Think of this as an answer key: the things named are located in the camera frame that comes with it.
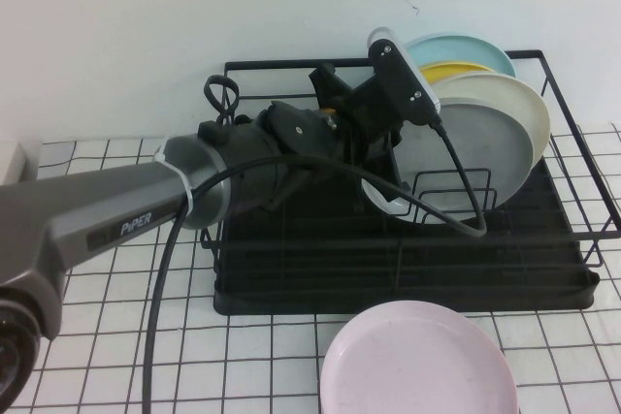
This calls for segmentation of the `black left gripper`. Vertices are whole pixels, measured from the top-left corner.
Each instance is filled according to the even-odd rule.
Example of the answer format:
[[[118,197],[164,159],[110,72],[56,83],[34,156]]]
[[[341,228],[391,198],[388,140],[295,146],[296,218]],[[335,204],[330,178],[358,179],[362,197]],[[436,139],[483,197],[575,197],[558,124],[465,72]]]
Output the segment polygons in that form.
[[[351,87],[336,75],[331,63],[310,73],[318,105],[332,110],[348,125],[352,138],[352,161],[361,165],[386,153],[386,179],[405,188],[395,158],[394,147],[402,141],[403,123],[398,119],[377,76]]]

